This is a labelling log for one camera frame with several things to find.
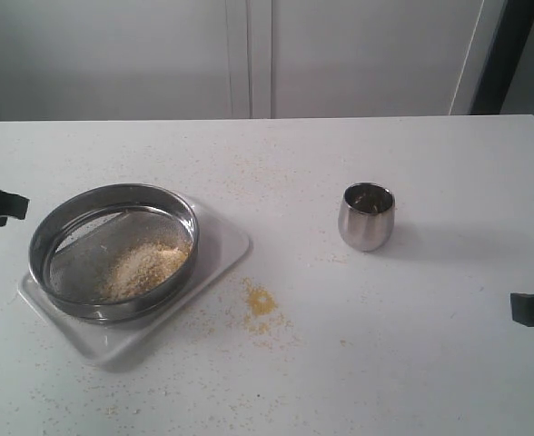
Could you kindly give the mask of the yellowish grain powder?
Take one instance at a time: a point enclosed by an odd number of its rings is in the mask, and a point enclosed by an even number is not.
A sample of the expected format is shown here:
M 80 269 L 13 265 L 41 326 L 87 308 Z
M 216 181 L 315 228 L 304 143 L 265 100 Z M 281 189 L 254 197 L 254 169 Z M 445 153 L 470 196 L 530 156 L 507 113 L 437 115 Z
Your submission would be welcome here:
M 98 302 L 121 302 L 143 295 L 172 277 L 185 264 L 192 246 L 186 243 L 139 243 L 116 254 L 100 271 Z

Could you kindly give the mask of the yellow grain pile on table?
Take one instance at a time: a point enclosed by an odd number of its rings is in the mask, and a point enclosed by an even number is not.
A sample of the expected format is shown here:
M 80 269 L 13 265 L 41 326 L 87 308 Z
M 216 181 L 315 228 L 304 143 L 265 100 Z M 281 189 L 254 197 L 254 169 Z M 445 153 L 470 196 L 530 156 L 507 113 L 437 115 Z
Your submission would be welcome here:
M 282 312 L 274 294 L 250 278 L 242 280 L 244 314 L 242 326 L 255 336 L 273 335 L 291 329 L 292 321 Z

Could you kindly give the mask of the white rectangular plastic tray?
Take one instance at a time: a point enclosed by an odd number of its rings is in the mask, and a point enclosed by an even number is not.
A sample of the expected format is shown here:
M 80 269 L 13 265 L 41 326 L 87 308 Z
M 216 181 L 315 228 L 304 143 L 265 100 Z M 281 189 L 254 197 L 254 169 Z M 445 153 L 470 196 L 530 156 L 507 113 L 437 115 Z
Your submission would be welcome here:
M 82 321 L 57 309 L 30 273 L 18 283 L 18 294 L 85 363 L 100 367 L 118 363 L 148 343 L 160 326 L 231 270 L 249 251 L 250 238 L 239 226 L 195 197 L 187 196 L 185 200 L 200 225 L 198 259 L 185 288 L 154 311 L 123 322 Z

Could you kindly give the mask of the dark vertical post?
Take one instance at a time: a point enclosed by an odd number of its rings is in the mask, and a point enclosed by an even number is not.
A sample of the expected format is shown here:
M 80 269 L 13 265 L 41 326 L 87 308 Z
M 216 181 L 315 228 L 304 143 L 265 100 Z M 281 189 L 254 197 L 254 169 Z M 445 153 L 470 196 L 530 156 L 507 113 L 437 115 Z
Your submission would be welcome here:
M 471 115 L 500 114 L 534 23 L 534 0 L 504 3 L 481 73 Z

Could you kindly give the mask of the round steel mesh sieve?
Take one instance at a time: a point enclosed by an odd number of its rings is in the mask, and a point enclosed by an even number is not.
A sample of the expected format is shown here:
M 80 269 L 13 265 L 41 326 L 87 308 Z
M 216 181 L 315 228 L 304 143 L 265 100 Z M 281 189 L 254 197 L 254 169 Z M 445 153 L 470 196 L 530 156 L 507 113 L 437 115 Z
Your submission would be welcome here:
M 62 312 L 89 322 L 121 322 L 153 311 L 181 291 L 193 275 L 200 225 L 182 196 L 136 183 L 113 184 L 76 195 L 51 211 L 29 245 L 29 271 Z M 121 302 L 98 302 L 100 271 L 139 243 L 186 243 L 185 264 L 151 291 Z

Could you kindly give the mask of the stainless steel cup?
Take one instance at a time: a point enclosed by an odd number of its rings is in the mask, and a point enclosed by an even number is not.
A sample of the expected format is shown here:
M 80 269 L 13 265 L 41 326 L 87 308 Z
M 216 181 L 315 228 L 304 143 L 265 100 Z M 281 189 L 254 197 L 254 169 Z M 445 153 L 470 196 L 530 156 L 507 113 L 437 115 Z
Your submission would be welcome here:
M 352 249 L 369 253 L 391 237 L 396 202 L 393 193 L 376 183 L 355 183 L 341 198 L 338 230 Z

